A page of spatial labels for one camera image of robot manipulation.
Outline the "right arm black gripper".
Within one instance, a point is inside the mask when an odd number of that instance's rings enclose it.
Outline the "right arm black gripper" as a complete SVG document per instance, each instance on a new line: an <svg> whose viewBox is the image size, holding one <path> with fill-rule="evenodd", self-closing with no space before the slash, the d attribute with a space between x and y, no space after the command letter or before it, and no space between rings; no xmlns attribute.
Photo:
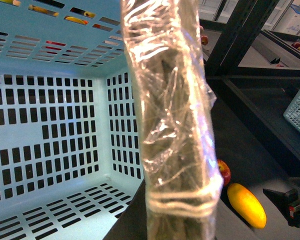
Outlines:
<svg viewBox="0 0 300 240"><path fill-rule="evenodd" d="M300 228L300 197L295 188L287 192L264 188L263 193L280 211L289 226Z"/></svg>

